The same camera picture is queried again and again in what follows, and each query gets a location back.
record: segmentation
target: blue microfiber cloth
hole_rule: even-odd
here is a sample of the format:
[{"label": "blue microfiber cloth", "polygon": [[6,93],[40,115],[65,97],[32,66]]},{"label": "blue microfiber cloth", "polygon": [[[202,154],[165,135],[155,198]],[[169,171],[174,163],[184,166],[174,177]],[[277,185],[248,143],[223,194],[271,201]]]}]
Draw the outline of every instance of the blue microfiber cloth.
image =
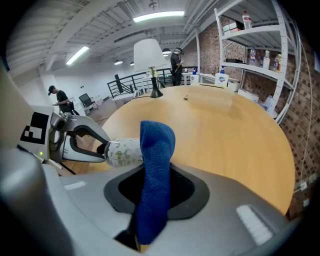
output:
[{"label": "blue microfiber cloth", "polygon": [[140,148],[145,176],[136,211],[140,245],[150,245],[166,225],[170,209],[170,159],[175,144],[175,133],[169,126],[155,121],[141,121]]}]

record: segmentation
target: man in black shirt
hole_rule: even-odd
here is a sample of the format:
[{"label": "man in black shirt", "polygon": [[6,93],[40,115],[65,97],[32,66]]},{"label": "man in black shirt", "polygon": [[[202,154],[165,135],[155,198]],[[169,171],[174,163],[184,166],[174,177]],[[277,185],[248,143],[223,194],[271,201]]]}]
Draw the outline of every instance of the man in black shirt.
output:
[{"label": "man in black shirt", "polygon": [[58,101],[56,104],[53,104],[53,106],[59,106],[62,113],[70,112],[72,115],[78,115],[79,113],[75,111],[75,108],[73,107],[73,103],[68,99],[66,93],[63,90],[56,89],[53,85],[49,87],[49,93],[50,94],[56,94],[56,100]]},{"label": "man in black shirt", "polygon": [[182,76],[182,64],[181,54],[184,54],[181,48],[177,48],[171,55],[171,67],[172,67],[172,84],[173,86],[179,86],[181,84]]}]

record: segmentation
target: white shelving unit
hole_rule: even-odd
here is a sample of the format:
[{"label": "white shelving unit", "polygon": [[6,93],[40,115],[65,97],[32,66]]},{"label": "white shelving unit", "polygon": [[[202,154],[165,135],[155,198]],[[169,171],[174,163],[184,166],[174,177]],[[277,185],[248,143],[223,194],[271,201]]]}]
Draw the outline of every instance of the white shelving unit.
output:
[{"label": "white shelving unit", "polygon": [[[253,28],[224,35],[220,17],[223,15],[243,23],[242,15],[245,10],[248,11],[251,16]],[[244,75],[245,72],[251,72],[276,81],[273,100],[268,109],[270,115],[274,113],[283,87],[290,90],[287,103],[276,119],[276,122],[279,124],[283,120],[291,104],[300,74],[301,40],[296,23],[289,18],[276,0],[230,0],[221,8],[215,8],[214,13],[219,33],[220,66],[243,69]],[[255,47],[257,50],[281,52],[280,73],[245,63],[225,62],[224,40],[230,40],[241,44],[245,46],[246,49]],[[296,71],[292,84],[286,80],[288,54],[294,55],[296,64]]]}]

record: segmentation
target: round wooden table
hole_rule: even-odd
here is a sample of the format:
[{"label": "round wooden table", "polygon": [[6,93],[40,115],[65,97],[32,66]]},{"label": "round wooden table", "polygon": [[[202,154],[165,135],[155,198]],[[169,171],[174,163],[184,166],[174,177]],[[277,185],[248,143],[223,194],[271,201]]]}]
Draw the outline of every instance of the round wooden table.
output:
[{"label": "round wooden table", "polygon": [[[167,124],[176,138],[172,163],[232,178],[285,214],[294,191],[295,166],[281,128],[262,107],[242,96],[233,96],[226,113],[184,100],[188,87],[162,89],[160,98],[134,99],[102,128],[112,140],[139,138],[141,120]],[[90,168],[112,169],[106,163],[91,163]]]}]

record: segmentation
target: ceiling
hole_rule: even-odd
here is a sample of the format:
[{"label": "ceiling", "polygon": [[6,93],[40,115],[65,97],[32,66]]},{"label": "ceiling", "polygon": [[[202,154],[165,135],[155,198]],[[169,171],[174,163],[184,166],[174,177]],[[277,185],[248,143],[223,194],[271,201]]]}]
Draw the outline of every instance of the ceiling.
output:
[{"label": "ceiling", "polygon": [[[6,47],[11,75],[41,64],[67,62],[83,46],[78,63],[98,58],[133,60],[139,40],[155,38],[162,48],[179,47],[201,18],[219,0],[39,0],[21,18]],[[166,17],[135,23],[133,18],[155,12],[185,11],[184,17]]]}]

